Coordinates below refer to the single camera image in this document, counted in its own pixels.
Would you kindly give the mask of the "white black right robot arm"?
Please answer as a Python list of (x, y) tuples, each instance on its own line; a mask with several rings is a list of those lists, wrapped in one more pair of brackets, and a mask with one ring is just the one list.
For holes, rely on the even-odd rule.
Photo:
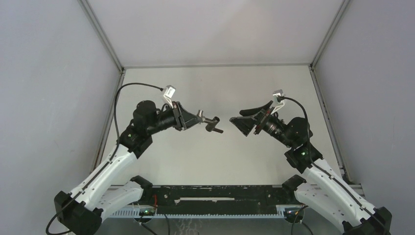
[(331, 222), (344, 235), (389, 235), (392, 214), (359, 195), (334, 172), (322, 154), (311, 144), (312, 132), (306, 111), (289, 123), (279, 119), (279, 107), (272, 102), (241, 110), (230, 122), (247, 136), (265, 132), (289, 148), (285, 157), (299, 174), (286, 181), (283, 199), (298, 201)]

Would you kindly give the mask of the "silver tee pipe fitting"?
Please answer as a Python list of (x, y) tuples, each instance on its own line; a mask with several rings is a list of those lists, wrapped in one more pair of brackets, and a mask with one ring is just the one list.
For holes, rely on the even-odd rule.
[(197, 120), (199, 124), (207, 123), (207, 119), (203, 114), (203, 110), (198, 110), (197, 112)]

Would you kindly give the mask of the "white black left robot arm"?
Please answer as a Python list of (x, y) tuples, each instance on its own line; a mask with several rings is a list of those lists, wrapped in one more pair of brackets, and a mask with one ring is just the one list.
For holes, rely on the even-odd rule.
[(152, 144), (154, 134), (171, 127), (178, 131), (191, 128), (206, 120), (202, 113), (189, 113), (176, 101), (164, 111), (150, 100), (138, 103), (108, 157), (69, 193), (61, 191), (55, 196), (57, 220), (76, 235), (93, 235), (106, 218), (124, 206), (149, 203), (153, 185), (141, 176), (132, 177), (115, 191), (108, 188)]

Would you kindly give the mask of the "dark metal faucet handle valve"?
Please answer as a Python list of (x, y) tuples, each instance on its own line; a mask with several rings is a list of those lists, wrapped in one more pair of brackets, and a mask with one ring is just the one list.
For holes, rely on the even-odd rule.
[(205, 120), (204, 120), (204, 123), (206, 123), (205, 129), (208, 132), (217, 132), (217, 133), (222, 134), (224, 131), (221, 130), (221, 129), (218, 129), (216, 127), (219, 122), (220, 122), (220, 118), (219, 117), (214, 117), (213, 119), (205, 118)]

